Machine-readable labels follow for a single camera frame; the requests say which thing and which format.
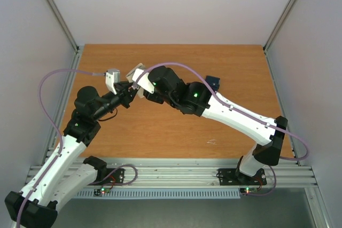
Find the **beige card holder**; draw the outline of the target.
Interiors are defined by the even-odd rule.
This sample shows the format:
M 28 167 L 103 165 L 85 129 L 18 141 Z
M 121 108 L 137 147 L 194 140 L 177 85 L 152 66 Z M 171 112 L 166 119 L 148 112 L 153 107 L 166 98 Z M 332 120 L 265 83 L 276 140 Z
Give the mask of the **beige card holder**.
M 136 69 L 142 69 L 144 70 L 146 67 L 145 65 L 143 65 L 142 63 L 139 63 L 138 65 L 136 65 L 131 71 L 129 71 L 127 74 L 126 74 L 126 79 L 128 82 L 133 82 L 133 75 L 134 75 L 134 72 Z

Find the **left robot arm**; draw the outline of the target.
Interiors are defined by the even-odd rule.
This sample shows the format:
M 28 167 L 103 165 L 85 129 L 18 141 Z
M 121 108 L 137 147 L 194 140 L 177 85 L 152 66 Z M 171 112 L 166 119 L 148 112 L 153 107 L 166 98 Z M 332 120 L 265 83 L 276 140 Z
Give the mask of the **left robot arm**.
M 51 227 L 62 207 L 79 191 L 107 180 L 107 163 L 94 156 L 86 158 L 66 179 L 63 177 L 98 134 L 103 116 L 120 105 L 129 108 L 136 93 L 128 81 L 114 84 L 103 96 L 92 86 L 77 92 L 75 109 L 53 153 L 20 192 L 11 191 L 5 198 L 16 227 Z

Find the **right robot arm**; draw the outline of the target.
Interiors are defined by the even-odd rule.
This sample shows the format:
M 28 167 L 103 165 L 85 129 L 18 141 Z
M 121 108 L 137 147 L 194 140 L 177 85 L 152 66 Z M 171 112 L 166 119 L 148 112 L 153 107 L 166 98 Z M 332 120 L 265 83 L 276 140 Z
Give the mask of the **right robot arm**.
M 144 96 L 156 103 L 167 103 L 182 114 L 196 115 L 223 123 L 254 140 L 252 149 L 239 160 L 232 178 L 247 184 L 259 180 L 263 166 L 276 166 L 285 137 L 287 119 L 258 115 L 226 99 L 206 81 L 185 83 L 168 67 L 156 67 L 135 82 Z

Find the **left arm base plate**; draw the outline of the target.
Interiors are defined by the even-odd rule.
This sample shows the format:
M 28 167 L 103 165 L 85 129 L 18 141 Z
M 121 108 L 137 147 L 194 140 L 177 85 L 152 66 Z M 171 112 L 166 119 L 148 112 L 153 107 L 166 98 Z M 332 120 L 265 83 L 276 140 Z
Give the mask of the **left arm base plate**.
M 93 182 L 90 185 L 106 185 L 106 184 L 121 184 L 124 182 L 124 178 L 125 178 L 125 169 L 124 168 L 120 168 L 117 171 L 113 172 L 114 169 L 107 169 L 107 173 L 106 175 L 108 175 L 108 177 L 101 181 L 101 182 Z

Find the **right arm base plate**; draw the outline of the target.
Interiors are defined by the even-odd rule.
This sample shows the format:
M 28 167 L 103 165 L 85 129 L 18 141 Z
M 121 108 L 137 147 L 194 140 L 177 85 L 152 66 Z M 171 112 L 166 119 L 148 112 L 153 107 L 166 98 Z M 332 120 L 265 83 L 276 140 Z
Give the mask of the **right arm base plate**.
M 216 177 L 221 186 L 264 186 L 267 185 L 265 171 L 259 169 L 255 176 L 250 177 L 244 174 L 237 174 L 235 168 L 220 168 L 217 170 Z

